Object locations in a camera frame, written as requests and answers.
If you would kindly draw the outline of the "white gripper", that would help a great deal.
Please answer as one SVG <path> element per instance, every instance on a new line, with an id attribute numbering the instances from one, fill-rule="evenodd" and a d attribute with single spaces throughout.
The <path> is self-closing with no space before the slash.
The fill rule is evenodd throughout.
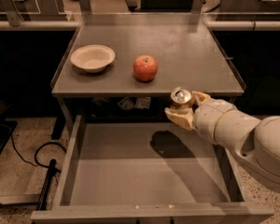
<path id="1" fill-rule="evenodd" d="M 208 94 L 200 91 L 194 91 L 192 94 L 194 104 L 198 106 L 194 116 L 191 108 L 174 109 L 166 107 L 164 112 L 172 123 L 189 131 L 195 128 L 201 138 L 215 144 L 217 142 L 215 140 L 215 129 L 218 121 L 226 113 L 236 110 L 236 106 L 221 99 L 210 99 Z"/>

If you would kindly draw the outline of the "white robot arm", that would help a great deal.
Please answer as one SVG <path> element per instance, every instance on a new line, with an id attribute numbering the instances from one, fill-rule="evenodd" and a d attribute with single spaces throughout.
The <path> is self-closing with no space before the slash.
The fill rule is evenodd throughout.
<path id="1" fill-rule="evenodd" d="M 176 88 L 167 118 L 227 149 L 261 185 L 280 193 L 280 116 L 257 119 L 206 93 Z"/>

